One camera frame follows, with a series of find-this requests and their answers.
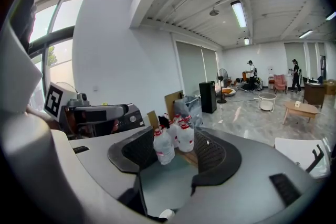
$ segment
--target black pants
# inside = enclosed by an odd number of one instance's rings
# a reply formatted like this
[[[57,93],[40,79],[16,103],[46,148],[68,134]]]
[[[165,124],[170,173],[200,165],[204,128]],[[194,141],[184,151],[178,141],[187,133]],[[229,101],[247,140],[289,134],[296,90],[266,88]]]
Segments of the black pants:
[[[301,86],[300,86],[300,82],[299,81],[300,81],[299,75],[295,74],[294,77],[293,77],[292,91],[295,88],[295,84],[298,86],[299,92],[301,91]]]
[[[256,87],[256,85],[254,84],[254,82],[255,82],[254,77],[249,77],[249,79],[248,79],[248,83],[249,83],[249,86],[250,86],[250,90],[251,90],[251,91],[254,90],[254,88]]]

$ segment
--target cushion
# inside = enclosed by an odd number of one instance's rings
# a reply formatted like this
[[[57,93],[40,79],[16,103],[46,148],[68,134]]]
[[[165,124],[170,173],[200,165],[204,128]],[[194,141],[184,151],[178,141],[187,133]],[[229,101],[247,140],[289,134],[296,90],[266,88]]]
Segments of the cushion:
[[[231,93],[232,92],[232,89],[230,89],[230,88],[224,88],[224,89],[222,89],[222,93]]]
[[[229,96],[233,96],[236,94],[236,90],[235,89],[230,89],[230,88],[224,88],[222,89],[222,93],[226,96],[226,97],[229,97]]]

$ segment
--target pillow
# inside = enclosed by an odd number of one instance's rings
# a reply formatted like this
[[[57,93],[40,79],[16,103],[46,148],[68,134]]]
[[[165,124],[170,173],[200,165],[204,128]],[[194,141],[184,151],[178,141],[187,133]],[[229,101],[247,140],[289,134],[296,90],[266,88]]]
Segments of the pillow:
[[[232,92],[232,89],[224,88],[224,89],[222,89],[222,92],[223,92],[223,93],[227,93],[227,94],[229,94],[229,93]]]

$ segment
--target window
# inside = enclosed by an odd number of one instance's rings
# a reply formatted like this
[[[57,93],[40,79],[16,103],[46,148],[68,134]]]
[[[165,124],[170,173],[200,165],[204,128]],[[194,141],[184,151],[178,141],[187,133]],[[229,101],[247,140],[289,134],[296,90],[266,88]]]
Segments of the window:
[[[35,66],[42,72],[42,55],[38,55],[32,59]],[[44,107],[44,94],[43,94],[43,84],[42,79],[40,79],[38,85],[36,86],[33,94],[30,97],[29,105],[38,111],[43,111]]]
[[[35,14],[33,32],[30,36],[29,43],[47,34],[49,23],[52,15],[54,14],[55,8],[56,5],[41,10]]]
[[[63,2],[57,14],[53,32],[76,24],[77,16],[83,0]]]
[[[302,69],[302,77],[307,77],[306,55],[304,53],[303,43],[285,43],[288,69],[293,69],[292,60],[296,59],[298,66]]]
[[[318,67],[317,67],[317,53],[315,49],[315,43],[307,43],[309,51],[309,63],[310,63],[310,78],[317,79]]]
[[[48,35],[51,31],[58,31],[75,25],[82,2],[83,0],[66,0],[59,3],[59,9],[56,9],[57,5],[54,5],[37,12],[29,42]],[[48,32],[52,21],[54,25]],[[47,89],[50,82],[57,83],[70,91],[74,91],[75,88],[72,72],[72,39],[64,40],[46,48],[45,53],[48,55],[46,61],[42,59],[42,55],[32,59],[39,70],[42,70],[43,65],[45,67],[43,80],[39,82],[30,99],[30,105],[40,111],[43,110],[45,101],[43,82]]]
[[[57,83],[61,87],[73,91],[75,83],[73,81],[72,71],[72,39],[48,49],[48,66],[47,66],[47,85],[49,82]]]
[[[216,52],[205,48],[202,48],[202,52],[206,72],[206,79],[207,81],[213,80],[215,83],[217,83],[218,67],[217,67]]]

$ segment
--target cardboard box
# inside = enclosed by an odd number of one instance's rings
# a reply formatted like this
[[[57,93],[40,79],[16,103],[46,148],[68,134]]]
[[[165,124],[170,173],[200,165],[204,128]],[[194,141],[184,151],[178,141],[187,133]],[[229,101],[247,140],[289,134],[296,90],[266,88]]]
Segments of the cardboard box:
[[[325,85],[325,94],[336,95],[336,80],[328,80],[323,83]]]

